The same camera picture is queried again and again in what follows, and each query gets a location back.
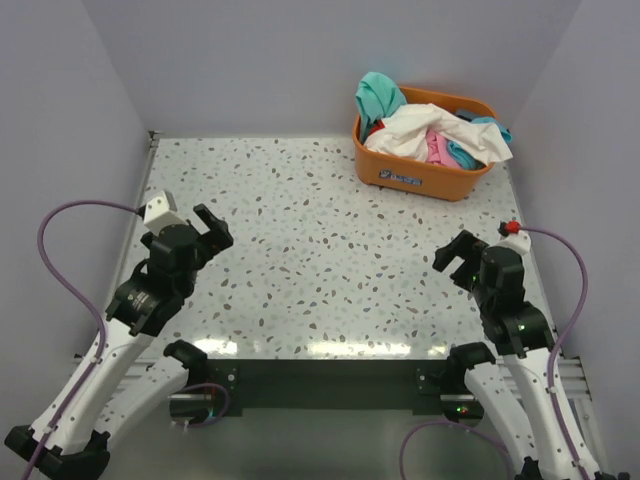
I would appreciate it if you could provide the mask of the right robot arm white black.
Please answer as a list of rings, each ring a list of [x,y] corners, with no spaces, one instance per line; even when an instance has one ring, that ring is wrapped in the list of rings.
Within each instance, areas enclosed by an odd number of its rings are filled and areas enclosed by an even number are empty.
[[[558,372],[559,342],[526,300],[523,259],[531,242],[517,222],[489,245],[467,230],[435,253],[442,272],[473,297],[485,342],[450,350],[436,385],[470,392],[494,425],[518,479],[608,479],[589,450]]]

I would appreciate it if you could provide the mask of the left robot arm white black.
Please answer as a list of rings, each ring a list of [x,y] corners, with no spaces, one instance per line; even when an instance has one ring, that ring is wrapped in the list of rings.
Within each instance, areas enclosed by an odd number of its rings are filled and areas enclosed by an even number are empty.
[[[117,434],[172,393],[215,389],[223,406],[230,406],[228,389],[211,380],[206,353],[177,340],[153,371],[125,392],[114,420],[100,417],[130,367],[194,293],[198,272],[234,243],[227,223],[205,205],[193,211],[206,232],[161,198],[136,210],[146,228],[141,242],[147,257],[115,289],[105,313],[89,309],[98,333],[63,390],[36,420],[13,427],[5,438],[5,445],[27,462],[24,478],[34,470],[50,479],[99,478]]]

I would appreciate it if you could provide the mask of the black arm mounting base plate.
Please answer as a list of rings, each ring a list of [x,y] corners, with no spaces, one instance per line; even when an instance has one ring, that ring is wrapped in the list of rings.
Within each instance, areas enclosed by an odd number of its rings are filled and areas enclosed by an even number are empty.
[[[171,400],[175,416],[202,419],[206,411],[240,417],[247,410],[404,410],[458,421],[484,416],[460,380],[444,381],[443,360],[209,360],[192,368],[189,392]]]

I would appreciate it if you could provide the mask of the white t shirt red print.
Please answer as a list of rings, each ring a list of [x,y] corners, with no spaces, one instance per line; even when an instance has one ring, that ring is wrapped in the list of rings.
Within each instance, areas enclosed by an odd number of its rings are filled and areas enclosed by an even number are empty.
[[[369,134],[364,147],[376,153],[426,161],[428,130],[444,132],[463,120],[443,108],[429,104],[407,104],[383,118],[382,128]]]

